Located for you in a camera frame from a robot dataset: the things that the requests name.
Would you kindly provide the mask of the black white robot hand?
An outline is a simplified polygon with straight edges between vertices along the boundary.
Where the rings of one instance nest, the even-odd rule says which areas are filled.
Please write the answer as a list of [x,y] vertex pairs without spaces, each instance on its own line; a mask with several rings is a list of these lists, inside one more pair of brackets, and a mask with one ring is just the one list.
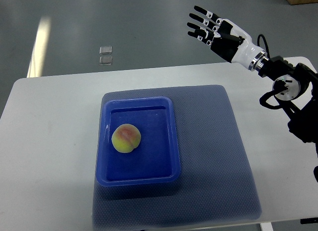
[[239,63],[250,71],[268,60],[265,50],[255,45],[251,36],[235,23],[197,5],[194,10],[201,15],[191,13],[189,16],[199,25],[187,23],[193,29],[188,35],[209,46],[223,60]]

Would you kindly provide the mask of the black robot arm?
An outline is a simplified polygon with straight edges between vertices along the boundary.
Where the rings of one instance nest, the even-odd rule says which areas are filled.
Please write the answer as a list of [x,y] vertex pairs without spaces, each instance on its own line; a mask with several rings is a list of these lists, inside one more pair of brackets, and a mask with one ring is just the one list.
[[[304,143],[318,145],[318,74],[308,66],[298,63],[296,66],[288,63],[282,57],[270,57],[269,48],[264,35],[257,38],[257,45],[263,40],[265,56],[255,66],[260,77],[273,80],[272,90],[260,99],[261,106],[277,110],[283,109],[290,118],[289,132]],[[312,85],[312,97],[299,109],[292,101],[303,95]]]

